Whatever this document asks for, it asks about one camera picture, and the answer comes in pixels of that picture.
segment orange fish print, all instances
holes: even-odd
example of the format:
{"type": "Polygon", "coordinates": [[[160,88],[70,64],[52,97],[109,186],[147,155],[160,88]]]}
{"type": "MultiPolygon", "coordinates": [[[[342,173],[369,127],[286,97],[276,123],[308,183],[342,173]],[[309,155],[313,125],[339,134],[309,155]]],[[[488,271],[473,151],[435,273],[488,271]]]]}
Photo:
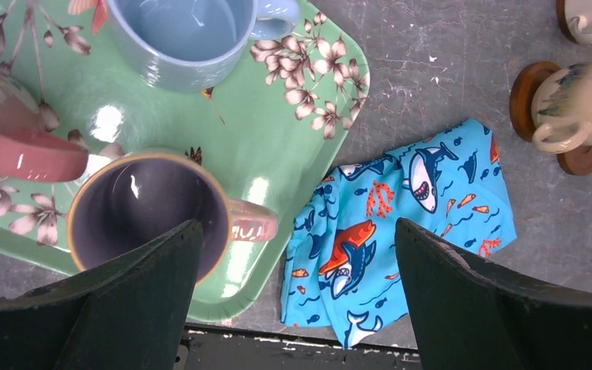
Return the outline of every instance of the orange fish print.
{"type": "Polygon", "coordinates": [[[92,17],[92,34],[99,33],[108,20],[108,6],[106,0],[71,0],[69,2],[69,14],[78,15],[96,7],[92,17]]]}
{"type": "Polygon", "coordinates": [[[496,138],[491,136],[491,164],[494,164],[496,161],[500,159],[500,154],[498,153],[498,147],[496,146],[496,138]]]}
{"type": "Polygon", "coordinates": [[[308,274],[308,271],[304,268],[298,268],[297,270],[293,270],[291,272],[291,276],[293,276],[294,278],[306,278],[310,276],[310,274],[308,274]]]}
{"type": "Polygon", "coordinates": [[[480,212],[481,214],[487,214],[489,213],[489,206],[477,206],[474,207],[473,210],[475,212],[480,212]]]}
{"type": "Polygon", "coordinates": [[[456,200],[454,199],[449,199],[448,200],[448,206],[446,207],[446,217],[448,217],[448,214],[450,213],[450,209],[452,208],[453,204],[455,204],[456,200]]]}
{"type": "Polygon", "coordinates": [[[476,199],[476,195],[475,194],[469,194],[469,195],[465,196],[464,199],[462,199],[462,201],[459,202],[459,204],[457,204],[457,209],[464,207],[471,200],[474,200],[474,199],[476,199]]]}
{"type": "Polygon", "coordinates": [[[452,229],[452,224],[448,224],[448,226],[446,226],[446,229],[443,231],[443,233],[440,236],[444,237],[450,231],[450,229],[452,229]]]}

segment tray rim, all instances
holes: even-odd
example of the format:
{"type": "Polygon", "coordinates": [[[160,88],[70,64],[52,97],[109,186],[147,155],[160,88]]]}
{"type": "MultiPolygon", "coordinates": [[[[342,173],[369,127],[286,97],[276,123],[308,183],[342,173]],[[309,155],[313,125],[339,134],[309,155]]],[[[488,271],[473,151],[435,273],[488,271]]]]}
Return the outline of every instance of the tray rim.
{"type": "MultiPolygon", "coordinates": [[[[318,14],[322,14],[320,9],[318,9],[318,7],[316,7],[314,4],[311,4],[308,0],[300,0],[299,2],[301,3],[301,6],[309,7],[310,9],[308,10],[310,12],[318,12],[318,14]]],[[[358,62],[362,63],[364,72],[367,75],[370,74],[367,56],[362,47],[347,32],[344,32],[343,29],[341,29],[341,27],[339,27],[339,25],[337,25],[332,19],[328,19],[328,22],[331,23],[331,27],[333,29],[336,29],[336,31],[339,31],[342,33],[342,35],[344,35],[345,41],[349,46],[348,48],[358,52],[355,58],[358,60],[358,62]]],[[[366,86],[365,96],[368,96],[369,90],[370,83],[368,84],[368,86],[366,86]]],[[[348,106],[350,107],[349,98],[345,99],[345,104],[348,104],[348,106]]],[[[318,183],[318,181],[321,178],[323,178],[325,174],[330,170],[331,165],[335,161],[335,158],[339,150],[341,149],[341,146],[345,142],[347,136],[347,130],[338,130],[333,140],[325,140],[323,144],[319,147],[319,150],[316,153],[316,155],[311,157],[314,163],[320,163],[320,166],[317,166],[318,168],[320,168],[320,170],[316,173],[316,183],[318,183]]],[[[311,179],[315,178],[314,174],[315,173],[313,172],[311,175],[311,179]]],[[[286,248],[287,243],[291,237],[291,222],[289,222],[290,220],[288,219],[293,218],[293,210],[300,209],[300,207],[296,207],[296,202],[297,200],[294,199],[291,203],[286,204],[286,211],[281,215],[280,222],[289,225],[289,227],[285,231],[286,235],[282,237],[282,239],[284,239],[284,242],[274,243],[275,245],[271,245],[272,241],[269,241],[261,248],[254,262],[256,267],[254,267],[252,272],[249,273],[249,275],[245,279],[244,284],[240,286],[239,290],[235,294],[217,303],[206,303],[203,301],[196,300],[199,306],[201,307],[200,311],[208,311],[208,308],[213,308],[220,305],[226,305],[229,309],[213,310],[217,311],[218,314],[216,314],[215,316],[210,316],[208,314],[207,317],[204,317],[201,314],[192,314],[192,312],[190,311],[190,313],[187,315],[188,319],[193,319],[202,322],[224,321],[238,316],[239,314],[247,310],[259,298],[261,292],[266,286],[266,283],[268,282],[268,279],[271,278],[271,275],[273,274],[276,266],[278,265],[278,261],[281,260],[282,255],[284,254],[284,249],[286,248]],[[271,257],[267,257],[266,251],[268,248],[271,248],[272,250],[271,257]],[[230,302],[235,301],[237,302],[237,304],[233,304],[235,309],[231,310],[230,302]]],[[[12,234],[3,227],[0,227],[0,245],[9,243],[25,244],[26,246],[32,246],[35,244],[35,240],[30,236],[12,234]]],[[[68,276],[79,273],[78,268],[73,264],[72,259],[69,256],[65,256],[65,254],[69,254],[69,252],[61,247],[35,246],[33,248],[26,247],[22,249],[17,249],[13,247],[0,246],[0,254],[3,254],[7,257],[13,257],[20,261],[25,261],[35,266],[40,266],[47,270],[58,272],[60,274],[68,276]]]]}

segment cloth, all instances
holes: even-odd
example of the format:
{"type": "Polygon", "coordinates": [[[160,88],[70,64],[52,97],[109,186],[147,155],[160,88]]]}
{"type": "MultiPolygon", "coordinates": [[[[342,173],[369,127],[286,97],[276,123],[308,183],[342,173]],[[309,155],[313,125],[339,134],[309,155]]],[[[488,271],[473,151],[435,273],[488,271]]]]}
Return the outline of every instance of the cloth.
{"type": "Polygon", "coordinates": [[[470,119],[378,160],[335,168],[294,220],[282,322],[331,325],[350,348],[406,315],[394,245],[400,217],[484,257],[514,241],[499,158],[491,131],[470,119]]]}

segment cartoon shark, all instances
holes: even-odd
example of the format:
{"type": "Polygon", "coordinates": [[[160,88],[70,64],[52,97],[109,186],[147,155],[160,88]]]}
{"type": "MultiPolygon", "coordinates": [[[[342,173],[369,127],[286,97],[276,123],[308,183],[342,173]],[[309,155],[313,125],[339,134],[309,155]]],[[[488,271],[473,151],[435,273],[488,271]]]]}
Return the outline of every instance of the cartoon shark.
{"type": "Polygon", "coordinates": [[[371,162],[364,164],[348,164],[345,166],[339,166],[341,174],[344,175],[346,180],[355,181],[360,175],[367,170],[382,175],[385,171],[385,161],[393,162],[393,158],[390,156],[381,158],[379,160],[372,160],[371,162]]]}
{"type": "Polygon", "coordinates": [[[437,210],[437,180],[441,176],[437,163],[445,156],[451,160],[459,159],[444,143],[440,146],[417,149],[409,164],[409,178],[402,181],[402,187],[409,189],[421,207],[431,214],[437,210]]]}
{"type": "Polygon", "coordinates": [[[377,315],[375,316],[375,323],[373,324],[372,329],[365,329],[360,326],[360,324],[363,324],[368,319],[368,311],[360,315],[348,311],[346,317],[351,323],[351,326],[349,326],[348,330],[344,333],[346,335],[344,349],[348,349],[358,344],[362,339],[382,329],[382,318],[377,315]]]}
{"type": "Polygon", "coordinates": [[[375,224],[366,220],[346,230],[340,230],[332,245],[332,254],[318,271],[328,282],[320,284],[330,287],[332,299],[353,290],[364,277],[366,266],[375,255],[376,242],[366,245],[375,233],[375,224]]]}

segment purple mug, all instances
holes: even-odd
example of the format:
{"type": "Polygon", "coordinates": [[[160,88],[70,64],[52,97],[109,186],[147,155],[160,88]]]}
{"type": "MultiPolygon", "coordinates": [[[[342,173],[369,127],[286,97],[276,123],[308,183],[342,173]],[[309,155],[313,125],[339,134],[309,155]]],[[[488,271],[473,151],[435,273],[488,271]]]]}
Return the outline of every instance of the purple mug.
{"type": "Polygon", "coordinates": [[[96,171],[67,217],[67,241],[81,271],[148,243],[185,220],[203,227],[197,284],[223,259],[230,241],[269,241],[272,210],[229,198],[199,164],[167,150],[129,153],[96,171]]]}

